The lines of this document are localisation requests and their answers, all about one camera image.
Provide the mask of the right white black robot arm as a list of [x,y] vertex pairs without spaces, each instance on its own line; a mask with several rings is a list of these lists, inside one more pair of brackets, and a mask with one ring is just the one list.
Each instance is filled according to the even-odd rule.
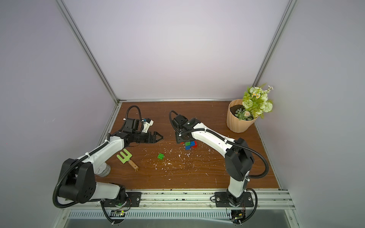
[[175,130],[177,142],[201,141],[224,158],[225,169],[230,176],[227,201],[233,207],[243,204],[243,196],[254,164],[252,152],[245,140],[235,140],[219,134],[196,118],[188,120],[183,115],[177,115],[175,118],[169,117],[169,121]]

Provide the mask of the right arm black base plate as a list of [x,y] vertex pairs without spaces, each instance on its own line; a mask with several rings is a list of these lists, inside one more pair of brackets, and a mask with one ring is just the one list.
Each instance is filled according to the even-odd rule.
[[215,192],[215,205],[218,208],[223,207],[254,207],[253,197],[250,192],[243,192],[240,197],[235,197],[229,192]]

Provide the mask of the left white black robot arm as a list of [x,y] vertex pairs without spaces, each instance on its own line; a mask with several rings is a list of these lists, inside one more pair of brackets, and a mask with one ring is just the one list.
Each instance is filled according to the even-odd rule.
[[71,207],[78,203],[110,200],[112,205],[127,203],[125,187],[112,183],[96,181],[96,176],[106,177],[111,168],[107,160],[131,143],[157,143],[163,136],[150,132],[153,120],[127,118],[122,128],[113,134],[108,134],[105,141],[89,153],[77,159],[67,159],[63,162],[58,182],[55,186],[52,201],[60,209]]

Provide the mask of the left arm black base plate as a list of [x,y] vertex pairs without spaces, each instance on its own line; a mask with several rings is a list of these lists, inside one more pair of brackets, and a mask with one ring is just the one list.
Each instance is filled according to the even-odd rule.
[[126,192],[125,196],[121,197],[120,199],[105,199],[103,201],[104,207],[132,207],[137,208],[140,205],[142,193],[141,192]]

